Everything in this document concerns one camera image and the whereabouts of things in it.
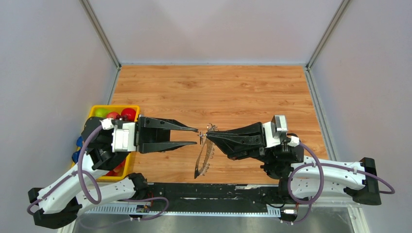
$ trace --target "wood grain surface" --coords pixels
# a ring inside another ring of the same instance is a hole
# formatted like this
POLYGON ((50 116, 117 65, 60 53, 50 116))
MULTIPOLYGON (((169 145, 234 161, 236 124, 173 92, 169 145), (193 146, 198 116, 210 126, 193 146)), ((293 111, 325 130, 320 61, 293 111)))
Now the wood grain surface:
MULTIPOLYGON (((284 114, 290 133, 327 159, 309 89, 299 66, 123 66, 112 104, 137 104, 147 117, 176 119, 205 131, 268 122, 284 114)), ((172 132, 172 140, 196 141, 194 132, 172 132)), ((232 161, 215 149, 205 176, 194 179, 201 146, 166 153, 132 153, 130 171, 149 182, 277 183, 260 161, 232 161)))

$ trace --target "gray surface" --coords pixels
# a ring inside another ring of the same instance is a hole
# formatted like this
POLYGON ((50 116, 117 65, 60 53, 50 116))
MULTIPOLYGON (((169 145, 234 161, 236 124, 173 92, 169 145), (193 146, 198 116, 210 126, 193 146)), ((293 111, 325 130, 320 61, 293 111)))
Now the gray surface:
POLYGON ((352 1, 312 70, 338 159, 375 158, 396 189, 364 206, 372 233, 412 228, 411 22, 410 0, 352 1))
POLYGON ((0 1, 1 233, 56 232, 34 225, 27 191, 67 171, 115 75, 79 1, 0 1))
POLYGON ((341 0, 90 0, 122 63, 306 64, 341 0))
MULTIPOLYGON (((300 215, 307 208, 302 207, 300 215)), ((104 226, 126 216, 119 215, 88 215, 82 220, 87 226, 104 226)), ((74 232, 79 233, 350 233, 353 232, 347 208, 314 208, 308 219, 294 226, 280 223, 275 218, 268 217, 198 217, 198 216, 163 216, 150 221, 127 222, 116 227, 102 230, 87 230, 75 226, 74 232)))

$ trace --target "green ball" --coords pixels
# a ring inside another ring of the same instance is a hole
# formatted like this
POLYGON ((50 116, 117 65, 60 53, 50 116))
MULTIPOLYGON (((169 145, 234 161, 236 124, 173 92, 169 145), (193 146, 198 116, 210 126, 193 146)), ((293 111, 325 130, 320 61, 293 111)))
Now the green ball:
POLYGON ((106 118, 106 115, 109 113, 110 111, 105 109, 105 108, 98 108, 94 111, 94 116, 95 117, 102 117, 102 118, 106 118))

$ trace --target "gray wall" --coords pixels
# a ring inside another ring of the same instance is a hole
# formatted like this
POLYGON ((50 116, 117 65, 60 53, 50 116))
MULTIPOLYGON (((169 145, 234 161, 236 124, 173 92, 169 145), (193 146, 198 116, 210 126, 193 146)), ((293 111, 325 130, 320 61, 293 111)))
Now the gray wall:
POLYGON ((354 0, 313 68, 339 159, 375 158, 396 189, 364 207, 373 233, 412 229, 411 23, 410 0, 354 0))
POLYGON ((341 0, 91 0, 122 63, 306 63, 341 0))
POLYGON ((27 191, 69 168, 115 75, 79 1, 0 1, 0 232, 55 232, 34 225, 27 191))

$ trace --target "yellow bin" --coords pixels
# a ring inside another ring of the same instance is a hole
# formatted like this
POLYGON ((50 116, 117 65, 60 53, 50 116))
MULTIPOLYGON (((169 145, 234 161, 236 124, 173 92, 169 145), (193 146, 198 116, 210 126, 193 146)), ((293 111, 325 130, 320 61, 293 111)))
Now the yellow bin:
MULTIPOLYGON (((89 117, 94 117, 95 116, 95 112, 96 109, 98 108, 105 108, 110 112, 117 112, 117 113, 121 113, 123 109, 125 108, 133 108, 134 110, 136 110, 136 117, 135 117, 135 121, 137 121, 138 119, 138 115, 140 113, 140 107, 138 105, 94 105, 89 113, 89 117)), ((124 164, 124 167, 122 168, 123 170, 121 170, 120 172, 118 172, 119 176, 102 176, 100 178, 97 179, 97 181, 104 181, 104 182, 117 182, 117 181, 121 181, 124 179, 124 177, 126 177, 128 175, 128 169, 129 169, 129 165, 130 165, 130 155, 128 155, 126 157, 126 163, 124 164)))

